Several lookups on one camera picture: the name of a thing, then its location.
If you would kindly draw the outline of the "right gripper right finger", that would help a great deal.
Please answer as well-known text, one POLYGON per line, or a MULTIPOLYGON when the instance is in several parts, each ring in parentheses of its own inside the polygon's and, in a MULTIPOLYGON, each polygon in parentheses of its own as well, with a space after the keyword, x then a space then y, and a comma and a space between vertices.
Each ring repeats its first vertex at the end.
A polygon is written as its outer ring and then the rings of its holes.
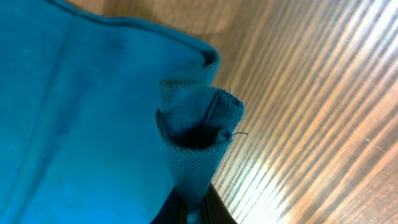
POLYGON ((201 201, 201 224, 237 224, 211 184, 201 201))

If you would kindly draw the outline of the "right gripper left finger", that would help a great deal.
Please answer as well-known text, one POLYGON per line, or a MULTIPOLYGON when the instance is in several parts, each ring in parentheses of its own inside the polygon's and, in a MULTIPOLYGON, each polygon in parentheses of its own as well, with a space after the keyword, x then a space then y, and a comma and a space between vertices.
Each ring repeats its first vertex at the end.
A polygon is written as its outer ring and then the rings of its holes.
POLYGON ((150 224, 186 224, 187 203, 174 187, 150 224))

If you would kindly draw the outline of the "blue polo shirt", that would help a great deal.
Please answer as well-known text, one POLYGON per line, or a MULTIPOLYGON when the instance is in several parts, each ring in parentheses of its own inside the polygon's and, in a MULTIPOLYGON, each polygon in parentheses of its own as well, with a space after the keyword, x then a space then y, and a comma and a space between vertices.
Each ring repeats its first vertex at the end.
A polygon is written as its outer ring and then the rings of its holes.
POLYGON ((243 103, 210 45, 65 1, 1 2, 1 222, 151 223, 175 187, 187 223, 243 103))

